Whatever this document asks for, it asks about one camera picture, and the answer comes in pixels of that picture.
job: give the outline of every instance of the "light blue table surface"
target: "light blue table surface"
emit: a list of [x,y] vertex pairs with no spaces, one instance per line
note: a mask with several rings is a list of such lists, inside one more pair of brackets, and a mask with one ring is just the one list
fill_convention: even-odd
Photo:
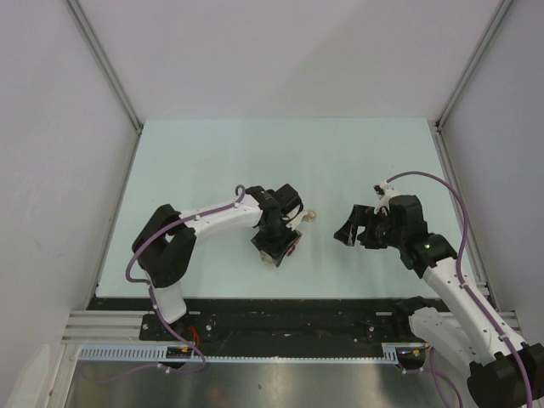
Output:
[[[160,205],[190,210],[233,198],[237,184],[289,183],[317,212],[314,223],[302,224],[294,254],[278,269],[262,263],[252,229],[207,241],[182,279],[187,298],[436,297],[395,249],[347,247],[332,238],[355,203],[377,204],[374,184],[407,170],[443,177],[422,118],[147,122],[96,294],[148,296],[145,285],[125,281],[124,271],[134,239]],[[394,187],[417,195],[429,230],[459,245],[442,185],[410,176]],[[463,266],[472,274],[468,262]],[[143,276],[138,265],[133,276]]]

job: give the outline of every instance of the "small object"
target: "small object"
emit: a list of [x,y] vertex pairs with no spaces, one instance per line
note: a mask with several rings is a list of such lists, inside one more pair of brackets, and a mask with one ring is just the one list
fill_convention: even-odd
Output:
[[303,216],[303,221],[306,223],[313,223],[317,218],[317,213],[314,210],[308,210],[306,215]]
[[265,264],[267,265],[274,264],[274,259],[268,253],[266,253],[265,251],[260,251],[259,254],[261,255],[261,259],[263,260]]

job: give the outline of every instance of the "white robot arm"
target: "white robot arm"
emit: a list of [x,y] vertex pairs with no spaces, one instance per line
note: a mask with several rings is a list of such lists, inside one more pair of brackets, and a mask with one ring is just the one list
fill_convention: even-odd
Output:
[[[385,181],[374,190],[378,207],[355,205],[335,239],[351,247],[359,241],[370,249],[397,248],[405,267],[434,289],[461,326],[442,319],[424,299],[413,298],[399,305],[408,330],[467,376],[468,389],[479,407],[520,406],[527,392],[533,400],[541,398],[544,348],[539,343],[529,346],[508,326],[456,264],[457,253],[448,241],[428,232],[415,195],[401,195]],[[530,385],[527,392],[526,383]]]
[[233,230],[258,228],[253,245],[263,261],[278,267],[297,245],[301,221],[315,218],[314,212],[304,210],[300,196],[289,184],[276,191],[239,187],[241,193],[235,200],[216,206],[187,212],[177,212],[169,204],[157,208],[134,241],[133,252],[138,254],[138,263],[167,323],[187,312],[180,280],[197,245]]

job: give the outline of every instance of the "metal frame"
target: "metal frame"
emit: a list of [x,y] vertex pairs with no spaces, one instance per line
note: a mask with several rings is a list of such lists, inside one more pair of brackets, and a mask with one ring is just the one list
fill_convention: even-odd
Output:
[[501,2],[497,5],[495,13],[491,17],[488,25],[485,27],[484,34],[482,34],[482,37],[479,39],[476,49],[468,59],[467,65],[465,66],[461,77],[457,81],[456,86],[453,88],[453,92],[444,106],[444,109],[440,113],[437,121],[438,129],[443,128],[445,123],[448,121],[451,111],[455,107],[457,101],[461,98],[461,95],[467,87],[468,82],[472,78],[476,69],[479,67],[482,59],[487,54],[490,45],[496,38],[496,34],[501,29],[502,24],[507,17],[508,11],[510,11],[513,5],[513,2],[514,0],[501,0]]
[[133,170],[134,161],[136,160],[136,152],[138,151],[138,146],[139,146],[139,136],[134,141],[134,145],[130,153],[130,160],[127,166],[127,171],[125,172],[123,176],[122,187],[121,187],[121,190],[119,191],[119,195],[116,200],[116,209],[113,214],[113,217],[111,217],[110,225],[108,227],[108,235],[107,235],[104,247],[102,248],[102,253],[100,255],[99,266],[94,271],[94,277],[91,280],[91,286],[87,292],[87,295],[85,296],[85,300],[83,304],[83,306],[85,307],[87,307],[87,305],[91,301],[91,298],[94,296],[94,292],[96,291],[96,286],[99,283],[100,276],[102,275],[102,270],[104,269],[105,259],[108,254],[108,250],[110,249],[111,239],[113,238],[113,230],[116,227],[117,218],[119,217],[119,212],[121,211],[122,198],[125,196],[125,191],[127,190],[130,173]]
[[[440,166],[442,167],[442,171],[444,172],[445,181],[451,184],[451,186],[459,193],[459,195],[462,198],[463,194],[462,194],[461,186],[459,185],[459,182],[457,181],[457,177],[453,169],[453,165],[451,164],[451,158],[448,153],[448,150],[446,149],[443,134],[437,128],[435,124],[429,123],[429,127],[431,129],[431,134],[433,135],[433,141],[436,147],[436,152],[439,156]],[[456,211],[456,216],[457,216],[457,221],[459,223],[459,226],[462,227],[461,208],[459,207],[459,204],[453,197],[451,197],[451,202],[453,203],[453,207]],[[482,261],[482,256],[479,251],[478,243],[474,236],[474,232],[473,232],[473,228],[471,224],[468,225],[467,252],[468,252],[468,257],[473,267],[473,272],[475,276],[478,278],[480,282],[485,282],[486,284],[489,284],[487,273],[485,271],[484,262]]]
[[[140,323],[146,311],[87,311],[75,310],[71,312],[65,333],[62,338],[62,357],[56,378],[49,392],[49,399],[46,402],[47,408],[62,408],[68,398],[71,380],[76,370],[78,357],[82,350],[86,349],[85,360],[123,360],[123,361],[156,361],[157,354],[150,352],[147,357],[142,354],[133,354],[134,358],[116,353],[116,350],[157,350],[159,353],[162,346],[178,343],[170,342],[142,342],[139,340]],[[452,313],[440,313],[443,319],[449,321],[454,327],[460,327]],[[516,332],[520,332],[519,323],[514,312],[499,313],[499,315]],[[421,343],[382,343],[383,358],[370,359],[340,359],[340,360],[312,360],[312,359],[243,359],[243,358],[215,358],[218,362],[270,362],[270,363],[323,363],[333,364],[396,364],[398,362],[396,348],[420,348]]]
[[96,63],[104,74],[105,80],[108,82],[111,89],[113,90],[113,93],[116,95],[117,99],[121,103],[121,106],[125,111],[128,120],[133,125],[134,130],[136,130],[138,135],[140,135],[142,133],[142,128],[144,125],[138,119],[138,115],[136,114],[136,111],[134,110],[133,105],[127,96],[127,93],[121,85],[121,82],[119,81],[119,78],[117,77],[117,74],[113,69],[113,66],[111,65],[110,59],[108,58],[102,45],[100,44],[100,41],[96,36],[90,21],[85,15],[81,4],[78,2],[78,0],[64,0],[64,3],[68,8],[68,11],[70,12],[72,18],[74,19],[77,28],[81,32],[85,43],[87,43],[91,54],[96,60]]

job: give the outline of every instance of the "white wall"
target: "white wall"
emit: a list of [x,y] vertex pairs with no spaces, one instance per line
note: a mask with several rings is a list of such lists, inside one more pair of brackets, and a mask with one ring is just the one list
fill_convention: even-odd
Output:
[[435,119],[498,1],[82,6],[145,119]]
[[136,139],[60,0],[0,4],[0,406],[90,288]]
[[475,235],[504,309],[544,342],[544,2],[514,2],[445,126]]

